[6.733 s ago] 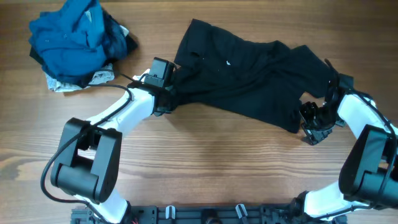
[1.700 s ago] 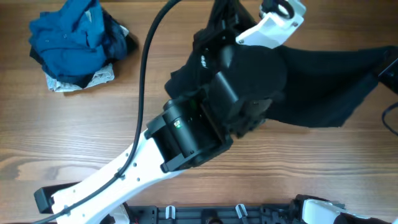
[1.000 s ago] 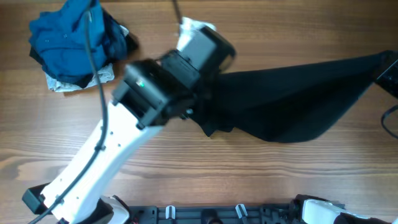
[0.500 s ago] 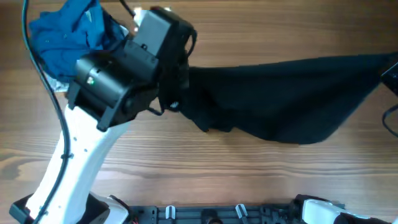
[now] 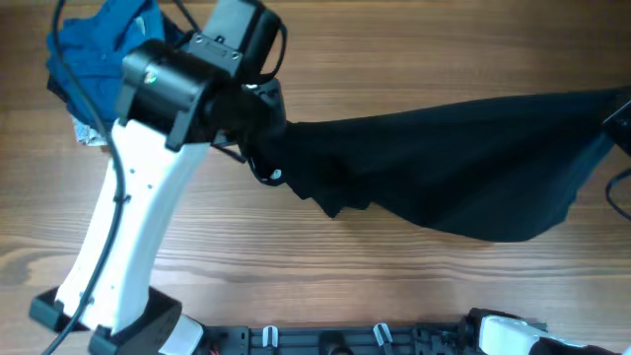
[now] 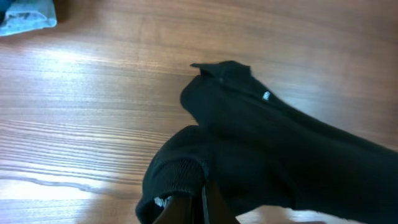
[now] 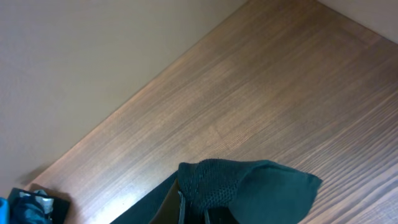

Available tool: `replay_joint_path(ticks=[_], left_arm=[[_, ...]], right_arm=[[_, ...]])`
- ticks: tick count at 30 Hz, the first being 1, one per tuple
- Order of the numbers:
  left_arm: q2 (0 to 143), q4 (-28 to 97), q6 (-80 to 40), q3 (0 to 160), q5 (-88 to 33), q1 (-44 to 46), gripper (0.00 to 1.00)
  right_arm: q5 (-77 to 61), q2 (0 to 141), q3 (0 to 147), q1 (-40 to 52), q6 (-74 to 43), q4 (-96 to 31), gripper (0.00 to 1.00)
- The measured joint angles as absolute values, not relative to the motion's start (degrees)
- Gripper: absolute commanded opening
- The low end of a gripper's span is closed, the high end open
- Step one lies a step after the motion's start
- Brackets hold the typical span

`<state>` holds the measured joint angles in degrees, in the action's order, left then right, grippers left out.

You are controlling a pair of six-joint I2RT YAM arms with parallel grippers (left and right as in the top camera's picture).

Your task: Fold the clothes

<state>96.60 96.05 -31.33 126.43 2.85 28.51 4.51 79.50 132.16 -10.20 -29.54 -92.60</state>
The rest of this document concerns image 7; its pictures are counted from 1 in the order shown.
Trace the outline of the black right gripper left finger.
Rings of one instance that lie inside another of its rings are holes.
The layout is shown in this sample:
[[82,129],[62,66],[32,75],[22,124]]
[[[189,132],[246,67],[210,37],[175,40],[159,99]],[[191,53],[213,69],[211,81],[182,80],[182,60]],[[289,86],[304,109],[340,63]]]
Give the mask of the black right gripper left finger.
[[150,224],[178,224],[183,222],[185,215],[185,197],[180,191],[177,179],[173,182],[171,188],[162,202],[160,208]]

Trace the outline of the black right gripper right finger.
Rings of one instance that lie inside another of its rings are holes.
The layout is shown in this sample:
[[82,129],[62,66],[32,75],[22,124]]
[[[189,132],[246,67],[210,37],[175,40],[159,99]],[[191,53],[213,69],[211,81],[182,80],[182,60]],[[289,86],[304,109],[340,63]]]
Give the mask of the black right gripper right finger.
[[204,221],[205,221],[205,224],[211,224],[211,220],[210,220],[210,216],[209,216],[208,210],[205,210],[205,212],[204,212]]

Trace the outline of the black polo shirt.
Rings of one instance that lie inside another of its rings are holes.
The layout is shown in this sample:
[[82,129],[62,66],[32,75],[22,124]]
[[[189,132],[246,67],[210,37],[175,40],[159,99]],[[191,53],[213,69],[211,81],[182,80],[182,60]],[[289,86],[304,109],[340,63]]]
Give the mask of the black polo shirt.
[[115,223],[149,223],[175,179],[185,197],[180,223],[299,223],[309,213],[322,180],[278,163],[206,159],[178,169]]

